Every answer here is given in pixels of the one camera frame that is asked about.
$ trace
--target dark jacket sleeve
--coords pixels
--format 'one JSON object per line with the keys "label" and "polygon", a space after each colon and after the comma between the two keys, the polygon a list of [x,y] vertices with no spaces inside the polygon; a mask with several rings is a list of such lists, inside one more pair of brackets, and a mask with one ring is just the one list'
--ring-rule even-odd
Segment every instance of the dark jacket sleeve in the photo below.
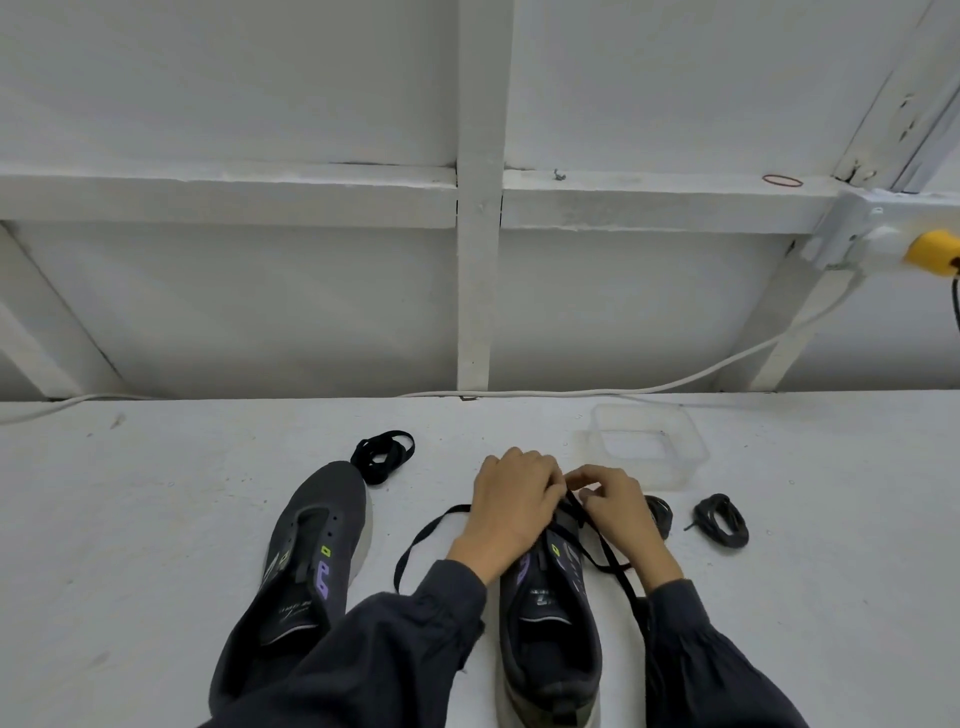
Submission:
{"label": "dark jacket sleeve", "polygon": [[805,728],[777,686],[713,628],[692,582],[655,589],[649,609],[649,728]]}
{"label": "dark jacket sleeve", "polygon": [[246,695],[206,728],[442,728],[453,677],[483,632],[487,590],[438,561],[410,596],[351,609],[297,666]]}

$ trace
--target plastic container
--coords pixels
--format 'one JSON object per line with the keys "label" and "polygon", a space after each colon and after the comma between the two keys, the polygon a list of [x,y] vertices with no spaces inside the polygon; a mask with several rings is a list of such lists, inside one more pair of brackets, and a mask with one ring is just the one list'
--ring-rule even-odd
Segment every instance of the plastic container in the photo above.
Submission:
{"label": "plastic container", "polygon": [[648,490],[680,490],[709,452],[693,420],[676,404],[598,404],[588,459],[622,468]]}

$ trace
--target white cable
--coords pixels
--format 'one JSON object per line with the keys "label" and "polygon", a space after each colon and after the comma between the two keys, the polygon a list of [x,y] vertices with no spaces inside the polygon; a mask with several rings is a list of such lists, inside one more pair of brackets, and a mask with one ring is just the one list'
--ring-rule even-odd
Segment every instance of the white cable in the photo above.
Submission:
{"label": "white cable", "polygon": [[72,407],[74,404],[80,404],[82,401],[90,400],[157,400],[158,397],[145,397],[143,395],[114,395],[114,394],[103,394],[103,395],[80,395],[79,397],[71,397],[69,400],[55,401],[50,402],[50,404],[43,409],[37,409],[33,412],[27,412],[23,415],[16,415],[15,417],[10,417],[7,420],[0,420],[0,426],[3,425],[16,425],[17,423],[25,423],[30,420],[35,420],[37,417],[43,417],[44,415],[52,415],[54,412],[60,412],[62,409],[67,407]]}
{"label": "white cable", "polygon": [[697,372],[695,375],[685,376],[683,379],[677,379],[676,381],[670,381],[666,384],[659,384],[656,387],[645,387],[644,389],[579,389],[573,392],[542,392],[540,390],[513,390],[506,392],[481,392],[481,391],[457,391],[451,390],[448,392],[414,392],[408,395],[400,395],[404,397],[596,397],[598,395],[614,395],[618,397],[629,397],[631,395],[652,395],[657,392],[665,392],[668,389],[674,389],[676,387],[682,387],[685,384],[689,384],[691,381],[696,381],[697,379],[702,379],[705,376],[710,376],[714,372],[723,369],[729,364],[733,364],[734,361],[739,361],[740,359],[746,358],[751,354],[757,352],[762,352],[767,347],[775,346],[778,342],[787,338],[788,336],[793,336],[796,333],[799,333],[803,329],[813,326],[818,321],[824,319],[837,308],[839,308],[851,295],[853,292],[860,287],[860,284],[863,282],[863,274],[857,272],[854,277],[851,279],[850,285],[847,287],[847,290],[841,294],[836,301],[827,306],[820,313],[811,316],[806,321],[803,321],[799,324],[796,324],[781,334],[774,336],[772,339],[767,339],[766,341],[760,342],[755,346],[750,347],[740,353],[736,353],[733,356],[728,356],[723,361],[718,361],[711,367],[707,367],[702,372]]}

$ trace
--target black shoelace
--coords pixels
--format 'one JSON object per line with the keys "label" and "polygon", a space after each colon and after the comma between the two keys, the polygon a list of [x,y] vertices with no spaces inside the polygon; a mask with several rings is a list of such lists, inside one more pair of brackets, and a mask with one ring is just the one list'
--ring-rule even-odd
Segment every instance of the black shoelace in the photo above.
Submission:
{"label": "black shoelace", "polygon": [[[397,437],[409,440],[410,448],[397,442]],[[350,464],[360,471],[367,485],[380,485],[390,477],[390,473],[413,457],[416,447],[413,435],[402,429],[392,429],[368,440],[361,440],[350,457]]]}
{"label": "black shoelace", "polygon": [[[731,533],[727,533],[720,527],[720,524],[717,523],[717,516],[720,516],[726,522]],[[684,530],[693,526],[700,528],[711,541],[727,548],[743,548],[750,541],[747,522],[744,521],[737,507],[733,505],[730,497],[723,493],[715,493],[706,497],[694,506],[693,523]]]}
{"label": "black shoelace", "polygon": [[[650,512],[654,517],[655,523],[657,524],[657,530],[660,532],[660,536],[663,539],[666,539],[670,533],[670,524],[673,522],[673,511],[670,510],[670,506],[666,503],[666,501],[661,498],[656,496],[647,496],[646,498],[647,505],[649,506]],[[626,571],[631,568],[630,564],[620,564],[617,561],[616,555],[613,553],[613,549],[610,547],[610,544],[608,544],[606,539],[604,539],[604,537],[600,534],[596,524],[590,518],[589,513],[587,513],[583,505],[580,504],[580,501],[577,500],[572,493],[567,493],[566,499],[562,500],[557,507],[576,519],[577,523],[581,526],[586,524],[596,531],[597,538],[600,541],[600,547],[603,549],[604,557],[607,559],[606,566],[598,563],[597,560],[593,558],[593,555],[587,551],[583,544],[580,543],[580,539],[577,534],[571,533],[566,528],[555,522],[551,522],[547,526],[547,529],[556,533],[562,539],[567,541],[598,570],[602,571],[603,573],[613,574],[614,578],[617,580],[617,583],[619,583],[620,588],[623,590],[623,593],[627,596],[627,600],[630,602],[630,609],[634,614],[634,619],[636,619],[636,623],[639,625],[644,639],[646,639],[650,610],[647,605],[646,598],[638,597],[636,595],[633,585],[627,578]],[[403,573],[407,568],[407,562],[410,560],[410,552],[413,550],[414,546],[429,538],[430,535],[437,530],[437,526],[440,525],[440,522],[451,513],[469,513],[469,511],[469,503],[460,503],[459,505],[454,505],[420,530],[420,533],[414,537],[413,543],[407,547],[407,550],[400,555],[400,558],[396,562],[396,568],[394,569],[394,591],[397,593],[400,591],[400,579],[403,578]]]}

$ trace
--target white table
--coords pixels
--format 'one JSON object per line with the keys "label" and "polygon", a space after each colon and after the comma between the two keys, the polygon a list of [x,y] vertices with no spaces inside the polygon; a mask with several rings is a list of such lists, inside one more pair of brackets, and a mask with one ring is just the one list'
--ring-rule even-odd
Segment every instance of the white table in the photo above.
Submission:
{"label": "white table", "polygon": [[[668,544],[716,626],[811,726],[960,725],[960,392],[668,395],[710,450],[668,494]],[[580,465],[592,400],[92,402],[0,427],[3,724],[190,727],[259,582],[287,498],[363,437],[417,453],[373,491],[350,603],[391,588],[423,524],[469,500],[488,453]],[[35,405],[0,405],[0,418]],[[729,494],[751,529],[726,552],[683,532]],[[462,524],[414,552],[411,591]],[[611,578],[587,568],[607,728],[643,724],[642,641]],[[494,614],[454,682],[450,724],[494,726]]]}

